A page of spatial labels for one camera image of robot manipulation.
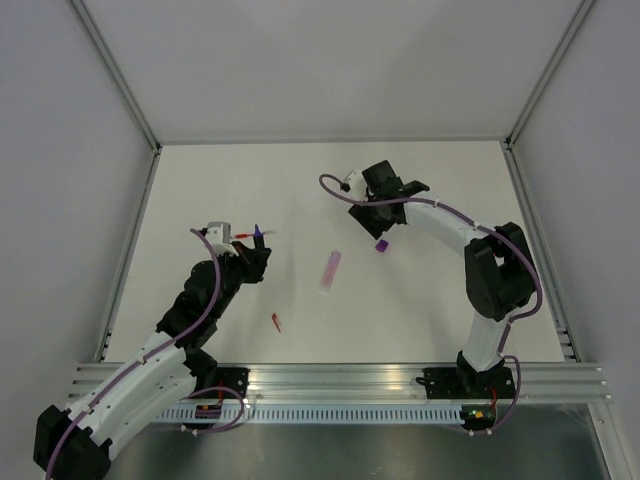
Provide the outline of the purple highlighter cap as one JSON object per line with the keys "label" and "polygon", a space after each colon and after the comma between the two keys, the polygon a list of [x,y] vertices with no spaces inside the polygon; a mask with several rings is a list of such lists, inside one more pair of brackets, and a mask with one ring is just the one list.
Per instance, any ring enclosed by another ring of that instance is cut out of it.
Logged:
{"label": "purple highlighter cap", "polygon": [[380,253],[384,253],[388,248],[388,246],[389,246],[389,243],[386,240],[381,239],[377,242],[375,249]]}

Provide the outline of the black purple highlighter pen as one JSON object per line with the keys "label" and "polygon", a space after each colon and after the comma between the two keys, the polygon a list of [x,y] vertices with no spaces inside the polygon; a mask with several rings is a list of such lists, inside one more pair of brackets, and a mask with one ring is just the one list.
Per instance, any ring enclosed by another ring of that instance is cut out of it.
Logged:
{"label": "black purple highlighter pen", "polygon": [[254,248],[256,250],[260,250],[260,249],[263,249],[265,247],[264,234],[261,231],[261,229],[260,229],[258,224],[254,225],[253,242],[254,242]]}

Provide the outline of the pink marker pen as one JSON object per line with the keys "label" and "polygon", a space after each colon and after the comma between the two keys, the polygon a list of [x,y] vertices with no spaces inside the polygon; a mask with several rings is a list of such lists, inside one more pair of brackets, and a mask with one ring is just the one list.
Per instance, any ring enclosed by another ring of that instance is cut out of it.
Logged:
{"label": "pink marker pen", "polygon": [[332,251],[321,277],[319,285],[319,289],[321,292],[328,292],[331,289],[334,277],[340,264],[340,260],[341,253],[339,251]]}

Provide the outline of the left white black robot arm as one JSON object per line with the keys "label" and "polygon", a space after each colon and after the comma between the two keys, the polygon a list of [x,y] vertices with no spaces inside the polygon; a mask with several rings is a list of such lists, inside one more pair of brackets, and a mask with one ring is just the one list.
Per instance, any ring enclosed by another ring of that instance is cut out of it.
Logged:
{"label": "left white black robot arm", "polygon": [[134,356],[99,386],[38,417],[33,459],[48,479],[102,479],[122,449],[163,411],[218,384],[218,364],[203,347],[240,288],[264,278],[271,250],[256,234],[207,243],[182,291]]}

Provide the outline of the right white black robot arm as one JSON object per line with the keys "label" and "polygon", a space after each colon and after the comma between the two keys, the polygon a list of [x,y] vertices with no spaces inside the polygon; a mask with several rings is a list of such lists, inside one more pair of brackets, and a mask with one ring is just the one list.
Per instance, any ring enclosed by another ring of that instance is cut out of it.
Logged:
{"label": "right white black robot arm", "polygon": [[388,161],[351,172],[340,184],[350,215],[375,239],[396,225],[421,228],[460,254],[465,293],[474,309],[471,330],[447,373],[428,388],[434,398],[486,398],[497,390],[513,397],[502,353],[513,323],[537,313],[543,291],[522,228],[487,227],[441,201],[429,186],[404,182]]}

